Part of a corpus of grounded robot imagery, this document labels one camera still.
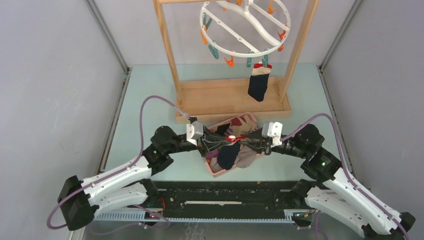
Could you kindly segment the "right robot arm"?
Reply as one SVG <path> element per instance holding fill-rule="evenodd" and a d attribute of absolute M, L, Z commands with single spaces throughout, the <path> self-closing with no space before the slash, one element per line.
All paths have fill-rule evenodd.
<path fill-rule="evenodd" d="M 243 145 L 257 153 L 279 153 L 303 159 L 301 168 L 311 179 L 299 180 L 290 191 L 291 204 L 321 211 L 345 224 L 365 240 L 406 240 L 416 218 L 399 212 L 379 200 L 322 147 L 324 137 L 313 124 L 294 136 L 282 135 L 282 124 L 271 122 L 243 134 Z"/>

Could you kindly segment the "grey sock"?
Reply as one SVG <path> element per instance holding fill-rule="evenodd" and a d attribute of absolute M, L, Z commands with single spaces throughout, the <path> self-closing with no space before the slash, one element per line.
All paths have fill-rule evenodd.
<path fill-rule="evenodd" d="M 255 152 L 247 146 L 243 146 L 240 149 L 234 163 L 237 168 L 245 169 L 261 156 L 262 154 Z"/>

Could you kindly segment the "navy santa sock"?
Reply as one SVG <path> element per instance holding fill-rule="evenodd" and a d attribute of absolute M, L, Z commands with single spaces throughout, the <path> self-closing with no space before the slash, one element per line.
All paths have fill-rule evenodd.
<path fill-rule="evenodd" d="M 247 94 L 257 102 L 262 102 L 268 89 L 268 81 L 273 66 L 255 63 L 249 78 Z"/>
<path fill-rule="evenodd" d="M 217 156 L 217 163 L 222 169 L 230 170 L 233 167 L 241 150 L 241 141 L 246 138 L 246 136 L 234 135 L 230 135 L 225 138 L 229 144 L 221 147 Z"/>

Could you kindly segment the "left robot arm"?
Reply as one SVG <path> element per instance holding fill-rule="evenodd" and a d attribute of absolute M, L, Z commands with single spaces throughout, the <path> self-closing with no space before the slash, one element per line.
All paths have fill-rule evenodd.
<path fill-rule="evenodd" d="M 132 160 L 109 171 L 79 179 L 76 175 L 65 180 L 57 199 L 56 210 L 70 231 L 90 224 L 99 214 L 122 207 L 142 204 L 153 208 L 158 194 L 153 183 L 144 183 L 173 163 L 171 154 L 198 151 L 206 153 L 233 146 L 237 137 L 219 135 L 199 122 L 188 124 L 186 133 L 176 134 L 169 126 L 160 126 Z"/>

